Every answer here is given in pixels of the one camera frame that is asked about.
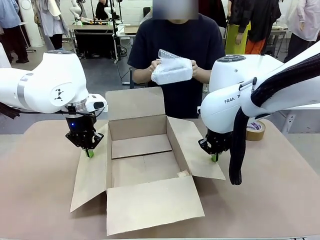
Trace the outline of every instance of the box flap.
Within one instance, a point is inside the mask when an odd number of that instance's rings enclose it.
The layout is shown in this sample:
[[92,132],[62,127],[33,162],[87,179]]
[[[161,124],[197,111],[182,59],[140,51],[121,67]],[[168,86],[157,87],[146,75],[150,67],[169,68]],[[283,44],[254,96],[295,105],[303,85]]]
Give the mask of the box flap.
[[168,122],[182,150],[186,163],[193,176],[226,180],[217,162],[211,161],[198,144],[202,139],[200,132],[192,121],[167,117]]
[[104,137],[94,149],[93,157],[88,158],[85,151],[81,151],[70,212],[73,212],[86,202],[105,192],[110,184],[106,178],[107,157],[111,158],[110,149],[107,147],[108,140],[111,140],[108,124],[100,128],[98,133],[103,134]]
[[142,136],[112,142],[112,159],[172,151],[166,134]]
[[192,176],[107,190],[107,235],[204,217]]
[[108,119],[120,120],[165,114],[161,87],[107,91]]

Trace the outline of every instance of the chair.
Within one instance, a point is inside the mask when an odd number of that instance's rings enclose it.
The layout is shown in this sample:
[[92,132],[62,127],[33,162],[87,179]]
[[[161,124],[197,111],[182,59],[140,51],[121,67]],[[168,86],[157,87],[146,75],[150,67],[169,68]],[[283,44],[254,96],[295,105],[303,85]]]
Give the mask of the chair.
[[[266,49],[265,49],[266,54],[271,55],[272,57],[277,57],[278,56],[280,48],[281,48],[281,45],[282,45],[282,42],[283,42],[283,40],[285,38],[286,33],[287,32],[284,31],[284,30],[272,30],[271,31],[269,39],[268,39],[268,42],[266,44]],[[278,40],[281,40],[281,42],[280,42],[280,46],[279,46],[279,49],[277,51],[277,54],[275,54]]]

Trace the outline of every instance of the orange pants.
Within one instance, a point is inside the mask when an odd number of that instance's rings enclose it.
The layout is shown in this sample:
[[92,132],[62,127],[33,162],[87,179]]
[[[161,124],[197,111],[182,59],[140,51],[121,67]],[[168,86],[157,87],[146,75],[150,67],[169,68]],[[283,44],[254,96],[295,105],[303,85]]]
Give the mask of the orange pants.
[[266,39],[257,42],[248,40],[245,46],[245,54],[260,54],[264,48],[265,41]]

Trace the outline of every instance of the yellow skirt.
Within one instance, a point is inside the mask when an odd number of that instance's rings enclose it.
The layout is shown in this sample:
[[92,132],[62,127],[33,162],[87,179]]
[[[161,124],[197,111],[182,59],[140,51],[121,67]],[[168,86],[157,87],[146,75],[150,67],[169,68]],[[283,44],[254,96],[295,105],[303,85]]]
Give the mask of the yellow skirt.
[[236,45],[236,38],[238,35],[238,25],[228,25],[225,43],[225,54],[245,54],[248,31],[251,30],[251,23],[246,26],[243,38],[240,45]]

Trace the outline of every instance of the open cardboard box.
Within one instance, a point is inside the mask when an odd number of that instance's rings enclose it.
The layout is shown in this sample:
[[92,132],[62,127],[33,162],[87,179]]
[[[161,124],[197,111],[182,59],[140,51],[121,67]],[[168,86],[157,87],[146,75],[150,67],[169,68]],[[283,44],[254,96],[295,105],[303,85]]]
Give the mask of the open cardboard box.
[[109,91],[108,123],[87,158],[82,151],[71,209],[107,194],[107,235],[203,217],[193,176],[225,180],[198,145],[191,121],[165,115],[160,87]]
[[139,25],[125,25],[124,34],[136,34],[138,32]]

